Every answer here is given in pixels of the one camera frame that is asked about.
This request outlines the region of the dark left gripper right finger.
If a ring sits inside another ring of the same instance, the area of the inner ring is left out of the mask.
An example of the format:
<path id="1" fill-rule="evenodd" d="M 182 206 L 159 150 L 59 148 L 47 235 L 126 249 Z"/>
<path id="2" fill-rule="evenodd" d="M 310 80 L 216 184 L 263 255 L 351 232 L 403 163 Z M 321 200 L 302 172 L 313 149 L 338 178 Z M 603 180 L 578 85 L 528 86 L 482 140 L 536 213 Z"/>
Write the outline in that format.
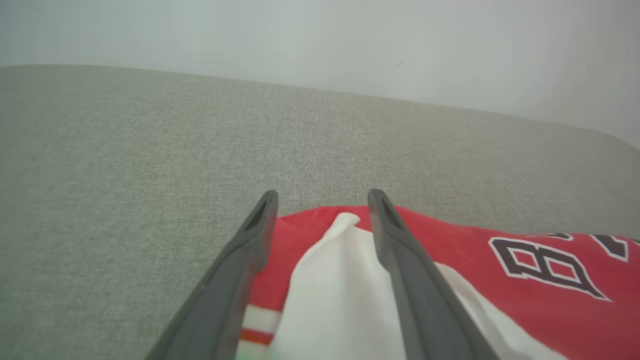
<path id="1" fill-rule="evenodd" d="M 381 189 L 368 192 L 375 252 L 391 278 L 409 360 L 496 360 L 498 355 Z"/>

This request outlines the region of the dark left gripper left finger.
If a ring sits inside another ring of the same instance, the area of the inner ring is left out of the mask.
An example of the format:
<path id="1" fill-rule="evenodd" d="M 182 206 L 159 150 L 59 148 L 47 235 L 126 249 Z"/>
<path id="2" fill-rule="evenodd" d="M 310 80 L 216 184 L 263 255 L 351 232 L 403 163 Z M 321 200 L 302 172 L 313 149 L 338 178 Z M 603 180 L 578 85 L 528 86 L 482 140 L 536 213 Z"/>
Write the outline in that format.
<path id="1" fill-rule="evenodd" d="M 149 351 L 148 360 L 233 360 L 252 283 L 269 259 L 279 195 L 266 191 Z"/>

